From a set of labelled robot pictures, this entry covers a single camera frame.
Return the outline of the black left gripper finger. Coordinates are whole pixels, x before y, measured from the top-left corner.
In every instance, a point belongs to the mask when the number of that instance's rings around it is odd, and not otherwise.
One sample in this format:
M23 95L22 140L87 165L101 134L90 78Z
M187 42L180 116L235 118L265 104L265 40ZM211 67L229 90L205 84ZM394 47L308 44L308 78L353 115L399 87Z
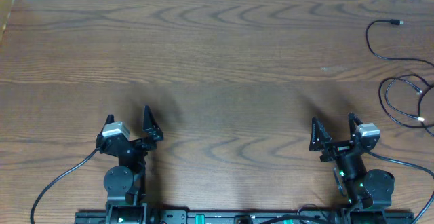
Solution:
M113 123L114 121L115 121L115 120L114 120L114 115L109 114L109 115L107 116L107 118L106 118L106 121L105 121L105 123L104 123L104 125L103 125L101 131L100 131L100 136L102 136L102 133L104 132L104 128L105 128L105 126L106 126L106 125L109 125L109 124L111 124L111 123Z
M144 106L142 130L155 142L163 140L163 131L155 121L151 108L148 105Z

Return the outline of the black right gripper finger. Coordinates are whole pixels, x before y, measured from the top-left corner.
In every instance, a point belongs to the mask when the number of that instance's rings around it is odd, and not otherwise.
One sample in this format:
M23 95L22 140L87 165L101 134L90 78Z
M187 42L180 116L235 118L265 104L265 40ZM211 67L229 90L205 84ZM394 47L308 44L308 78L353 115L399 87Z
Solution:
M326 131L323 123L317 118L312 118L311 139L309 143L309 151L321 151L332 142L332 137Z
M350 129L350 134L351 135L355 134L357 127L359 125L363 124L363 122L354 113L349 113L348 114L348 121L349 121L349 129Z

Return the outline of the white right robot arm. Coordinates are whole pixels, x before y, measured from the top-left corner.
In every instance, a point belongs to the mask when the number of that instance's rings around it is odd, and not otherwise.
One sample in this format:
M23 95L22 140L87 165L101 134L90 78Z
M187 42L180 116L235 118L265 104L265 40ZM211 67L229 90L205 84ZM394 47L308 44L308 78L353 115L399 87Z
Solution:
M369 153L380 139L373 123L363 123L354 113L348 114L350 139L333 141L324 124L313 117L310 151L321 152L322 162L335 162L334 176L349 205L336 218L343 223L386 223L384 210L391 206L395 178L387 171L367 170L362 155Z

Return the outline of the brown cardboard side panel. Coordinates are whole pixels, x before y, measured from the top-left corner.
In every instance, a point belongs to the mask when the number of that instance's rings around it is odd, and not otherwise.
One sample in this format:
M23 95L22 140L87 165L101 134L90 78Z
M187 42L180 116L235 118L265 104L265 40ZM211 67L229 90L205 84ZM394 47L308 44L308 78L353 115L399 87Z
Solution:
M0 0L0 40L3 39L14 0Z

